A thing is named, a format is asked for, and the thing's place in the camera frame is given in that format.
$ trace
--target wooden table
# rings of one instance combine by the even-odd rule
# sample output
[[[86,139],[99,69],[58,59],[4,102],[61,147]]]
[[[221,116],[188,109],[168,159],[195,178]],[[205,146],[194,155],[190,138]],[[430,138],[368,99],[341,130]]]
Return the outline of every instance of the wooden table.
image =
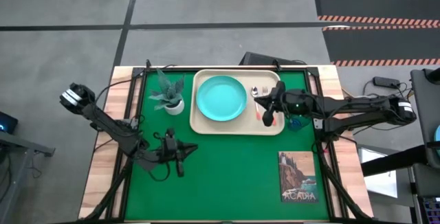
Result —
[[[180,68],[195,66],[176,66]],[[203,69],[208,66],[196,66]],[[239,66],[217,66],[219,69],[222,67],[237,67]],[[252,66],[255,68],[267,67],[267,66]],[[304,66],[283,66],[283,67],[304,67]],[[309,65],[307,67],[317,67],[319,69],[320,81],[322,92],[324,96],[329,96],[334,99],[343,99],[341,85],[338,78],[338,72],[336,66],[333,65]],[[129,80],[131,78],[132,70],[134,67],[115,67],[111,78],[111,84],[120,82],[123,80]],[[105,104],[104,111],[110,115],[113,119],[122,119],[124,116],[124,110],[127,103],[128,91],[130,83],[122,83],[116,85],[109,90],[107,96],[107,102]],[[316,91],[316,84],[311,78],[312,92]],[[135,93],[133,98],[133,104],[131,109],[131,116],[135,115],[135,108],[138,101],[138,94],[140,90],[140,80],[137,80],[135,85]],[[353,139],[351,132],[346,131],[343,134],[345,137]],[[96,139],[96,146],[108,141],[110,137],[106,133],[100,133]],[[360,161],[356,145],[353,142],[345,139],[339,139],[334,143],[335,153],[338,159],[338,166],[340,175],[342,178],[342,185],[347,192],[353,198],[353,200],[359,205],[363,212],[369,216],[373,216],[371,204],[368,193],[366,191],[364,176],[360,167]],[[118,145],[116,142],[110,142],[109,144],[101,147],[93,154],[91,160],[91,166],[89,170],[89,176],[87,184],[85,186],[84,196],[80,207],[78,217],[86,217],[96,207],[100,200],[105,195],[111,184],[111,178],[113,174],[113,167],[115,166],[116,153]],[[122,191],[122,185],[120,186],[115,198],[115,205],[113,215],[117,216],[120,208],[120,196]],[[338,196],[336,190],[331,186],[331,196],[333,206],[335,209],[335,215],[341,216],[341,211],[338,203]]]

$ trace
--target beige tray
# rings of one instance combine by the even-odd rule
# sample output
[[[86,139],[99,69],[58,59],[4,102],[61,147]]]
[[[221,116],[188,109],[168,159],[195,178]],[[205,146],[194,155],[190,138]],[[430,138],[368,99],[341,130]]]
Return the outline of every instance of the beige tray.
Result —
[[[203,115],[196,103],[197,90],[205,80],[213,76],[232,76],[236,78],[246,89],[247,106],[245,110],[233,120],[218,122],[211,120]],[[261,96],[263,86],[268,88],[275,87],[280,77],[268,70],[227,70],[227,69],[204,69],[197,72],[192,84],[191,128],[201,134],[231,134],[231,135],[277,135],[284,129],[284,115],[274,113],[276,126],[266,127],[263,121],[256,119],[254,98],[250,95],[252,87],[258,87],[258,94]],[[261,115],[264,108],[259,106]]]

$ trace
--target potted plant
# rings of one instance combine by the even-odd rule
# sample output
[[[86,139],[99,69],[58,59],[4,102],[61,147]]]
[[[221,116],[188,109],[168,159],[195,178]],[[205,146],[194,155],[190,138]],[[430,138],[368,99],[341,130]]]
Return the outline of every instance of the potted plant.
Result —
[[[165,111],[170,115],[180,114],[185,107],[184,99],[182,98],[184,77],[182,76],[176,82],[171,82],[160,69],[157,69],[157,75],[159,76],[160,92],[152,90],[149,97],[152,100],[159,100],[154,109],[165,108]]]

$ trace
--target white label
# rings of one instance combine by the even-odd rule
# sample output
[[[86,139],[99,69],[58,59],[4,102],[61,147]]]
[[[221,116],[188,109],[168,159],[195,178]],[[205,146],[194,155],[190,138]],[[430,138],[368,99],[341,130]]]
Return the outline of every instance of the white label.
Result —
[[[399,107],[411,107],[411,103],[408,102],[399,102]]]
[[[78,103],[76,100],[74,100],[72,97],[70,97],[69,94],[67,94],[66,92],[64,92],[62,94],[62,96],[64,97],[64,99],[66,99],[67,101],[69,101],[72,105],[76,106]]]
[[[404,109],[405,109],[405,111],[414,112],[414,111],[413,111],[413,108],[411,108],[411,107],[404,107]]]
[[[76,101],[80,101],[82,100],[82,98],[80,96],[78,96],[78,94],[76,94],[74,91],[68,89],[66,90],[66,92],[72,97],[74,98]]]

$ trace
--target white pot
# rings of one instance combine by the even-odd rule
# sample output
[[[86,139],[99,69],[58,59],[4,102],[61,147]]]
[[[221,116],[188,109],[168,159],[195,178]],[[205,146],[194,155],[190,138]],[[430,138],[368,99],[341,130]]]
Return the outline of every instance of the white pot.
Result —
[[[165,111],[170,115],[179,115],[185,108],[185,102],[184,100],[180,100],[179,104],[176,107],[168,107],[165,106]]]

